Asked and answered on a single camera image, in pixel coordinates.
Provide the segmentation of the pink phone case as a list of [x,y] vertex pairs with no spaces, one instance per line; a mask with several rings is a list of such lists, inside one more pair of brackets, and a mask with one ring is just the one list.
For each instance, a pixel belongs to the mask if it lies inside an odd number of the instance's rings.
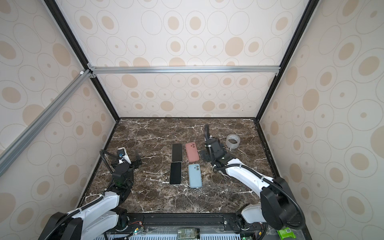
[[195,163],[200,160],[199,152],[195,142],[187,143],[185,147],[189,163]]

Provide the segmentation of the light blue phone case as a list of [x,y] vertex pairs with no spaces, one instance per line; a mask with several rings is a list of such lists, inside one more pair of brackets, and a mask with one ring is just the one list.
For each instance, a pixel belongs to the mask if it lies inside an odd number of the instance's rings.
[[192,189],[201,188],[203,186],[203,183],[202,183],[200,165],[190,164],[188,167],[188,171],[189,171],[189,186]]

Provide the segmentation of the phone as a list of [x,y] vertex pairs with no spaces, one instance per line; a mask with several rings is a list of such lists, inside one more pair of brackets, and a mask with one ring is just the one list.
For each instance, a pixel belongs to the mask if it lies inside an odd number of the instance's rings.
[[172,145],[172,162],[182,162],[183,161],[183,149],[182,144],[173,144]]
[[182,182],[182,163],[171,163],[170,169],[170,185],[180,185]]

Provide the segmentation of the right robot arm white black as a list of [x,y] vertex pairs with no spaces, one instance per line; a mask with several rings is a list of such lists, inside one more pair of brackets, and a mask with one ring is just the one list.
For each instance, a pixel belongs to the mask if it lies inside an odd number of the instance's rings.
[[215,171],[237,179],[260,198],[260,203],[246,205],[237,212],[239,227],[246,229],[254,223],[266,223],[276,230],[305,227],[305,214],[283,178],[273,179],[243,164],[210,134],[205,136],[205,147],[202,151],[204,161]]

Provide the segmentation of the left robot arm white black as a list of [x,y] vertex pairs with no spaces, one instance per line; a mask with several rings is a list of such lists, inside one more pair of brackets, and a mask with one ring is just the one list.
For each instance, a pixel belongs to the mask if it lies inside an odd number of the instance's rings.
[[92,202],[68,213],[53,214],[44,227],[40,240],[93,240],[110,229],[128,227],[127,211],[119,207],[134,185],[134,171],[142,165],[140,155],[130,161],[124,148],[116,155],[100,150],[101,159],[112,175],[107,189]]

